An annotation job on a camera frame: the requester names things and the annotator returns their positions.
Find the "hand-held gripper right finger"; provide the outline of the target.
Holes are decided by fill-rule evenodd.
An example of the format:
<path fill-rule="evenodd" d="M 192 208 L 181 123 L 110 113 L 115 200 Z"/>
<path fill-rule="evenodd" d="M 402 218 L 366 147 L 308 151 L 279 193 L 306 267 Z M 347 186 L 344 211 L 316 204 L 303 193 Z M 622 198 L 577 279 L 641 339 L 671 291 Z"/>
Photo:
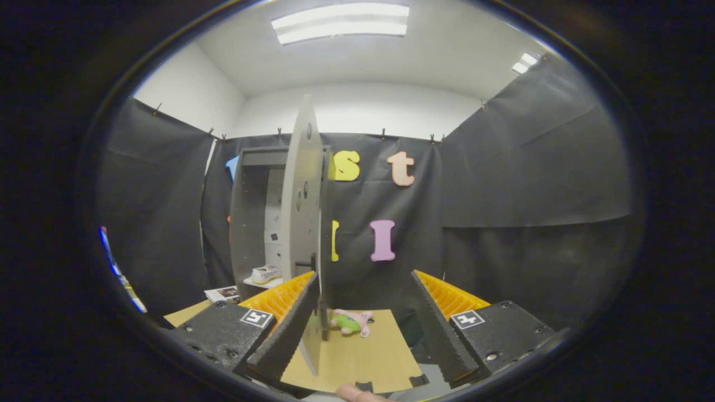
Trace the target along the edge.
<path fill-rule="evenodd" d="M 491 304 L 419 270 L 411 272 L 411 307 L 451 387 L 505 371 L 556 335 L 511 300 Z"/>

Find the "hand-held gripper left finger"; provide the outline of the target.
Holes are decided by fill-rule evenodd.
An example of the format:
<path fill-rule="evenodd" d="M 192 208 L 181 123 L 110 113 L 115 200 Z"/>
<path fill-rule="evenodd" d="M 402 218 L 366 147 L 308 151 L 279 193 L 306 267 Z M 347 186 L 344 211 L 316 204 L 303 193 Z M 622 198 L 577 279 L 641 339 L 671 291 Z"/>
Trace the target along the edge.
<path fill-rule="evenodd" d="M 217 301 L 168 331 L 209 367 L 276 384 L 317 313 L 319 277 L 311 271 L 241 304 Z"/>

